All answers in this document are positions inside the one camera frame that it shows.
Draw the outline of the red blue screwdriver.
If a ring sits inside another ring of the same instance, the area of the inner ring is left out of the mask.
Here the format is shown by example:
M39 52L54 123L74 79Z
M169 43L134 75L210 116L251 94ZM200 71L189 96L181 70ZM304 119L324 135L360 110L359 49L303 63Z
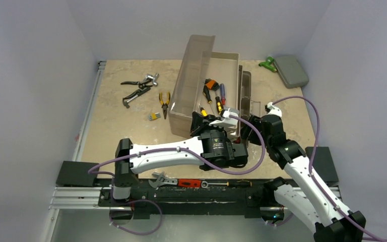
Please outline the red blue screwdriver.
M220 95L221 95L221 103L224 106L226 102L226 90L225 90L225 85L223 83L220 84Z

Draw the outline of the orange black hex key set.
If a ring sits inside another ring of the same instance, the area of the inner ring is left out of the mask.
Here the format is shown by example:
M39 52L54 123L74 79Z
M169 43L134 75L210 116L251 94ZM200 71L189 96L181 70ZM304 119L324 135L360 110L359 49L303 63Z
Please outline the orange black hex key set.
M209 90L213 90L213 91L217 91L220 88L220 84L217 81L215 81L214 79L206 79L205 86Z

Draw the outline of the thin yellow black screwdriver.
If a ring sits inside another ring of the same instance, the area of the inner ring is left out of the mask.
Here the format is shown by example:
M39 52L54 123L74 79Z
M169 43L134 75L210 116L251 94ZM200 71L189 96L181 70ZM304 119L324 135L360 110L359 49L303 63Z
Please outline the thin yellow black screwdriver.
M200 106L200 113L202 114L203 117L207 117L208 116L208 113L206 112L206 110Z

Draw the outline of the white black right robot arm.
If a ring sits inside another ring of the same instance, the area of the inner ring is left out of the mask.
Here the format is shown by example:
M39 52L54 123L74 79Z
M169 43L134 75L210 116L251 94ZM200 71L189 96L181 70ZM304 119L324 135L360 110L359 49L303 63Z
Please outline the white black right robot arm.
M277 203L288 208L312 232L314 241L362 241L366 224L364 215L352 212L310 166L310 157L294 140L286 137L282 119L275 114L251 115L249 126L241 137L265 147L277 163L301 188L303 195L278 177L266 185L263 199L269 205Z

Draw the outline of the beige translucent tool box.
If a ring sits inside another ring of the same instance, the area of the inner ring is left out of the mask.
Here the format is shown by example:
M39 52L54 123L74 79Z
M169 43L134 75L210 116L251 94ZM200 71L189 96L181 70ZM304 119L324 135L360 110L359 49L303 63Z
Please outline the beige translucent tool box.
M168 108L170 130L174 135L188 138L192 112L203 107L209 115L219 116L216 110L217 91L209 90L215 114L203 94L206 79L214 79L225 85L224 107L239 110L239 117L248 119L251 114L260 115L260 103L251 98L251 73L239 63L239 54L215 52L214 36L191 35L182 59L176 84Z

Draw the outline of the yellow black short screwdriver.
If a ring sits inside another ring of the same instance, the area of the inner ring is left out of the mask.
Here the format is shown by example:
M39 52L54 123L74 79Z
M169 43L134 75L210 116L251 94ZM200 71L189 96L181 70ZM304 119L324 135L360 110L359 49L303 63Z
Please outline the yellow black short screwdriver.
M211 108L211 111L213 114L215 114L214 110L213 110L213 106L212 106L212 100L211 100L211 96L210 96L210 92L209 92L209 89L206 85L203 86L203 94Z

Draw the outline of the black yellow stubby screwdriver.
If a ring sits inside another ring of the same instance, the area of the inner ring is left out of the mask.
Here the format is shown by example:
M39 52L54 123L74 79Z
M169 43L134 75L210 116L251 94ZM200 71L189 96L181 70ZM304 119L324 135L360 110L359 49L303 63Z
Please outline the black yellow stubby screwdriver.
M216 101L216 110L217 110L218 114L221 115L224 108L223 108L222 101L218 95L215 97L215 101Z

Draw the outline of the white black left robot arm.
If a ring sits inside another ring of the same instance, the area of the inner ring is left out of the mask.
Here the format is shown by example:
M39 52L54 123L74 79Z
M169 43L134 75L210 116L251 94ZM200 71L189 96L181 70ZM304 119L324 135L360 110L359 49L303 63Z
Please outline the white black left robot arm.
M131 188L138 183L142 172L177 166L197 165L203 171L218 168L242 168L248 162L247 148L234 144L227 136L226 128L237 125L239 112L233 108L223 111L222 116L192 114L191 138L161 145L135 145L129 138L117 145L115 177L110 199L117 206L130 201Z

